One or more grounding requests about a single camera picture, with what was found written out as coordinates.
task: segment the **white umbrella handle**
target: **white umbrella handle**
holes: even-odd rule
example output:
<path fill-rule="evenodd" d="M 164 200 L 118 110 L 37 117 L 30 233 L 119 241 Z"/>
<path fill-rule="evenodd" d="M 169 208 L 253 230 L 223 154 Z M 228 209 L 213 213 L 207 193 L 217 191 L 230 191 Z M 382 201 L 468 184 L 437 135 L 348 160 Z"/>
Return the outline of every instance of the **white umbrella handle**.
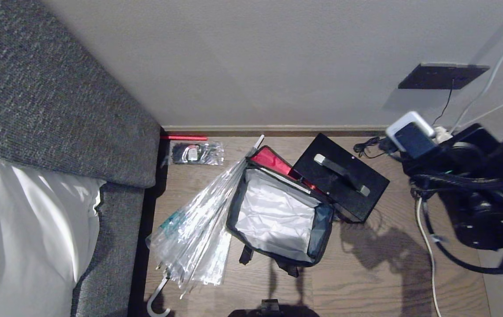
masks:
<path fill-rule="evenodd" d="M 152 294 L 152 296 L 148 300 L 148 304 L 146 305 L 146 310 L 148 311 L 148 314 L 151 317 L 165 317 L 171 311 L 169 308 L 165 309 L 165 311 L 163 313 L 154 313 L 154 311 L 152 310 L 152 303 L 153 303 L 154 299 L 157 297 L 157 295 L 161 292 L 161 289 L 163 289 L 163 287 L 165 286 L 165 283 L 167 283 L 167 280 L 168 280 L 167 277 L 163 277 L 163 280 L 161 280 L 161 283 L 159 283 L 159 286 L 155 289 L 154 293 Z"/>

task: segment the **sofa armrest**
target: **sofa armrest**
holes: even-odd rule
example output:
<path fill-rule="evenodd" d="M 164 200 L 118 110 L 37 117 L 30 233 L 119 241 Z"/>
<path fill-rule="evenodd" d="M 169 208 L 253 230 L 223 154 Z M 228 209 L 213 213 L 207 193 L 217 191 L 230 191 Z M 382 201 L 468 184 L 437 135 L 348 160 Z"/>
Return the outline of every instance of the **sofa armrest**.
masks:
<path fill-rule="evenodd" d="M 0 0 L 0 161 L 151 187 L 159 125 L 39 1 Z"/>

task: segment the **red stick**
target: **red stick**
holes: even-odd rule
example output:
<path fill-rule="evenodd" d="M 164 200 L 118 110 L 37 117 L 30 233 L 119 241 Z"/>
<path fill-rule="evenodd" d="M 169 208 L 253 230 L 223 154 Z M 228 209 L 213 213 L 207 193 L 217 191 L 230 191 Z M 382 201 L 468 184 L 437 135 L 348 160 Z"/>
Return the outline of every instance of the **red stick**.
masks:
<path fill-rule="evenodd" d="M 191 135 L 162 135 L 159 137 L 162 140 L 182 140 L 182 141 L 207 141 L 206 136 L 191 136 Z"/>

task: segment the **black cable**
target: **black cable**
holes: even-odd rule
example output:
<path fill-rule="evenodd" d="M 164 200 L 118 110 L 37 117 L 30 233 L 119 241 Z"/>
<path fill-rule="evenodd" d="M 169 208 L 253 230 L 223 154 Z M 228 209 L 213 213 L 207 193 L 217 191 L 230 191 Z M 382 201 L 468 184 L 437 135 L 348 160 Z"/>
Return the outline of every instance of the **black cable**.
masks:
<path fill-rule="evenodd" d="M 459 175 L 428 172 L 426 174 L 416 174 L 410 177 L 412 188 L 427 190 L 428 188 L 419 188 L 417 180 L 425 182 L 435 182 L 448 187 L 458 187 L 473 190 L 494 190 L 503 188 L 503 180 L 499 178 L 469 178 Z"/>
<path fill-rule="evenodd" d="M 455 78 L 451 78 L 451 88 L 449 89 L 449 97 L 447 97 L 447 103 L 445 104 L 445 107 L 443 107 L 443 110 L 441 111 L 441 114 L 439 115 L 439 117 L 437 117 L 433 121 L 433 123 L 431 124 L 432 126 L 435 124 L 435 122 L 437 122 L 437 120 L 439 120 L 439 118 L 441 118 L 441 116 L 443 116 L 443 113 L 447 109 L 447 105 L 449 105 L 449 101 L 451 100 L 451 93 L 453 92 L 453 84 L 454 83 L 455 83 Z"/>
<path fill-rule="evenodd" d="M 381 141 L 381 138 L 379 138 L 378 136 L 375 136 L 374 138 L 370 138 L 366 142 L 358 143 L 358 144 L 354 145 L 354 152 L 358 153 L 358 157 L 366 156 L 368 159 L 374 159 L 375 157 L 379 157 L 383 154 L 386 154 L 386 152 L 382 152 L 381 154 L 378 154 L 376 156 L 369 156 L 369 155 L 367 155 L 367 152 L 368 152 L 367 148 L 370 146 L 376 146 L 377 144 L 379 144 L 380 141 Z"/>
<path fill-rule="evenodd" d="M 424 211 L 424 220 L 426 221 L 426 227 L 428 229 L 429 234 L 433 236 L 433 235 L 435 235 L 435 232 L 433 231 L 433 228 L 431 226 L 431 221 L 429 221 L 429 213 L 428 213 L 428 209 L 427 209 L 427 201 L 426 200 L 422 200 L 422 208 Z M 438 239 L 433 239 L 433 242 L 435 242 L 435 245 L 437 246 L 437 248 L 440 249 L 440 251 L 443 252 L 443 254 L 448 259 L 453 261 L 455 264 L 457 264 L 465 269 L 468 269 L 469 271 L 483 273 L 483 274 L 503 274 L 503 268 L 501 268 L 501 267 L 480 267 L 480 266 L 472 265 L 467 262 L 461 261 L 460 259 L 455 257 L 455 255 L 452 255 L 451 253 L 449 253 L 449 251 L 447 251 L 447 249 L 445 249 L 445 247 L 443 247 L 443 245 L 441 244 L 441 242 Z"/>

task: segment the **electrical cord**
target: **electrical cord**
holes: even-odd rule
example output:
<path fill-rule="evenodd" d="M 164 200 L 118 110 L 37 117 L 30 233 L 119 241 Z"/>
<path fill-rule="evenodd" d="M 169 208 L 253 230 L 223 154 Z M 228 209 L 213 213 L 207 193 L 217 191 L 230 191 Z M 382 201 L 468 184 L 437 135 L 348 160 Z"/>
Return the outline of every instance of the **electrical cord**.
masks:
<path fill-rule="evenodd" d="M 453 92 L 453 84 L 455 83 L 455 78 L 451 78 L 451 88 L 449 89 L 449 96 L 447 97 L 447 102 L 445 103 L 445 106 L 443 107 L 443 110 L 441 111 L 441 114 L 433 121 L 431 124 L 432 126 L 443 116 L 443 113 L 447 109 L 447 105 L 449 105 L 449 101 L 451 100 L 451 93 Z"/>
<path fill-rule="evenodd" d="M 457 120 L 455 121 L 455 124 L 451 127 L 451 130 L 449 131 L 450 134 L 453 134 L 453 132 L 459 126 L 459 124 L 461 123 L 461 120 L 463 120 L 463 117 L 467 114 L 467 111 L 469 111 L 469 109 L 471 108 L 471 106 L 473 106 L 473 104 L 475 104 L 475 102 L 478 99 L 480 99 L 487 92 L 487 90 L 490 88 L 492 82 L 495 79 L 496 73 L 498 72 L 498 70 L 499 70 L 500 65 L 502 64 L 502 62 L 503 62 L 503 54 L 502 54 L 502 56 L 500 56 L 498 62 L 495 65 L 495 68 L 492 69 L 491 76 L 488 79 L 488 82 L 485 85 L 485 88 L 483 88 L 482 92 L 480 92 L 480 94 L 477 97 L 475 97 L 475 99 L 471 100 L 471 102 L 469 102 L 469 104 L 467 104 L 467 106 L 465 106 L 465 108 L 463 108 L 463 111 L 461 112 L 461 114 L 459 115 L 459 117 L 457 117 Z"/>
<path fill-rule="evenodd" d="M 441 313 L 439 312 L 439 305 L 437 304 L 437 295 L 435 292 L 435 261 L 433 260 L 433 252 L 431 251 L 431 246 L 429 246 L 429 241 L 426 237 L 426 233 L 424 232 L 424 228 L 422 226 L 422 219 L 420 218 L 420 209 L 422 207 L 422 197 L 418 199 L 418 207 L 416 207 L 416 221 L 418 222 L 418 229 L 424 238 L 424 242 L 426 243 L 426 247 L 429 252 L 429 260 L 431 261 L 431 290 L 433 295 L 433 306 L 435 307 L 435 312 L 437 313 L 437 317 L 441 317 Z"/>
<path fill-rule="evenodd" d="M 424 220 L 426 221 L 426 227 L 429 232 L 429 234 L 433 237 L 433 242 L 435 242 L 436 247 L 451 261 L 453 261 L 455 264 L 468 269 L 469 271 L 477 272 L 477 273 L 483 273 L 483 274 L 494 274 L 494 275 L 500 275 L 503 274 L 503 267 L 480 267 L 476 265 L 469 264 L 465 261 L 461 261 L 455 255 L 452 255 L 443 245 L 441 244 L 440 239 L 435 237 L 435 232 L 433 231 L 433 228 L 431 226 L 431 221 L 429 221 L 429 213 L 428 213 L 428 208 L 427 208 L 427 201 L 422 200 L 422 209 L 424 212 Z"/>
<path fill-rule="evenodd" d="M 429 188 L 422 188 L 417 180 L 425 182 L 435 182 L 449 187 L 459 187 L 473 190 L 494 190 L 503 188 L 503 180 L 498 178 L 469 178 L 459 175 L 429 172 L 426 174 L 416 174 L 410 177 L 412 188 L 416 191 L 426 191 Z"/>
<path fill-rule="evenodd" d="M 484 116 L 487 116 L 487 115 L 489 115 L 489 114 L 491 114 L 491 113 L 493 113 L 493 112 L 495 112 L 495 111 L 497 111 L 498 109 L 501 109 L 501 108 L 503 108 L 503 104 L 501 104 L 500 106 L 497 106 L 497 107 L 495 107 L 495 108 L 493 108 L 493 109 L 485 112 L 484 114 L 481 114 L 480 116 L 476 117 L 475 119 L 469 120 L 469 121 L 465 122 L 464 124 L 461 124 L 461 126 L 466 126 L 466 125 L 468 125 L 468 124 L 470 124 L 470 123 L 472 123 L 472 122 L 474 122 L 476 120 L 479 120 L 480 118 L 482 118 Z"/>
<path fill-rule="evenodd" d="M 369 151 L 368 147 L 376 146 L 377 144 L 379 144 L 380 141 L 381 141 L 381 138 L 379 138 L 378 136 L 375 136 L 374 138 L 370 138 L 366 142 L 358 143 L 358 144 L 354 145 L 354 152 L 358 153 L 358 157 L 366 156 L 368 159 L 374 159 L 375 157 L 379 157 L 383 154 L 386 154 L 386 152 L 382 152 L 381 154 L 377 154 L 376 156 L 369 156 L 369 155 L 367 155 L 367 152 Z"/>

